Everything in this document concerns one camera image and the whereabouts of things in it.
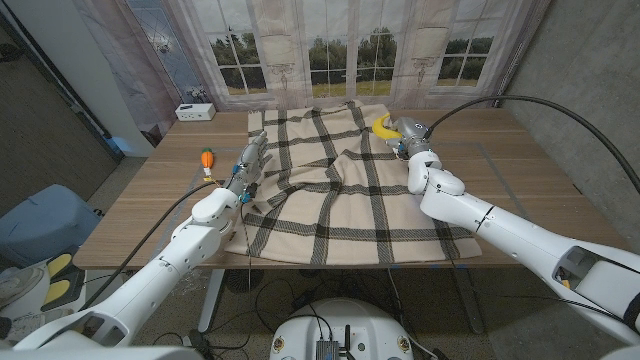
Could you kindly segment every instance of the beige plaid blanket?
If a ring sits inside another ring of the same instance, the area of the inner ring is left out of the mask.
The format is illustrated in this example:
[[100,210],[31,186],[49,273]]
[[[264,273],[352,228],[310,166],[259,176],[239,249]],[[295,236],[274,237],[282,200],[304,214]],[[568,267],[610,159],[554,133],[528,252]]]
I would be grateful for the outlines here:
[[253,203],[225,250],[328,265],[392,264],[477,256],[471,234],[424,215],[407,189],[407,163],[371,130],[384,105],[249,114],[249,137],[267,132]]

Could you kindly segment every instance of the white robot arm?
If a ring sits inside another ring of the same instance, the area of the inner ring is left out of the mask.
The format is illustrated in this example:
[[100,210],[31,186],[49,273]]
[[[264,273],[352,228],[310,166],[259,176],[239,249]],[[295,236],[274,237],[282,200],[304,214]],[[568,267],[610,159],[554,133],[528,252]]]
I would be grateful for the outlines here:
[[266,135],[262,132],[245,147],[224,187],[199,201],[169,245],[129,281],[103,302],[44,325],[14,350],[129,345],[180,278],[215,254],[232,228],[231,216],[253,197],[266,162]]
[[560,297],[612,315],[571,305],[587,320],[623,342],[640,344],[640,256],[552,233],[465,192],[423,140],[426,128],[410,118],[398,119],[395,127],[401,137],[387,143],[409,159],[409,191],[424,194],[425,214],[477,233]]

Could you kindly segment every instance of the blue container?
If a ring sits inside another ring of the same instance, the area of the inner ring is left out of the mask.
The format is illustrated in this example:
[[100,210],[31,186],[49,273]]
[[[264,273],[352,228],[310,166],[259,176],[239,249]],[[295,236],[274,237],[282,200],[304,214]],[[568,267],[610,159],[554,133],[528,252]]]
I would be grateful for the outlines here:
[[0,219],[0,253],[22,266],[82,245],[100,217],[76,193],[51,185]]

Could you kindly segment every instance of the concrete wall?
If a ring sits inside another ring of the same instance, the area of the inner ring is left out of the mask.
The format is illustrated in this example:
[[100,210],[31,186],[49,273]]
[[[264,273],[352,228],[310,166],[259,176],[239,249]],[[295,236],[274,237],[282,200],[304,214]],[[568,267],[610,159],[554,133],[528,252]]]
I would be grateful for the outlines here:
[[[640,172],[639,39],[640,1],[554,1],[507,94],[538,96],[574,110]],[[504,107],[640,252],[640,194],[600,142],[539,105]]]
[[[149,156],[111,68],[72,0],[6,0],[22,24],[127,156]],[[6,10],[0,5],[0,11]]]

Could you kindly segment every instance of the small white box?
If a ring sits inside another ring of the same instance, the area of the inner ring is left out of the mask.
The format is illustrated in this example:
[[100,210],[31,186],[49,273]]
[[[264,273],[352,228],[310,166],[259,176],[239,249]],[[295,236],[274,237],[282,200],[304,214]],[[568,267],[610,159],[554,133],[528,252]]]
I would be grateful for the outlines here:
[[205,121],[213,119],[216,108],[213,104],[182,104],[176,109],[180,121]]

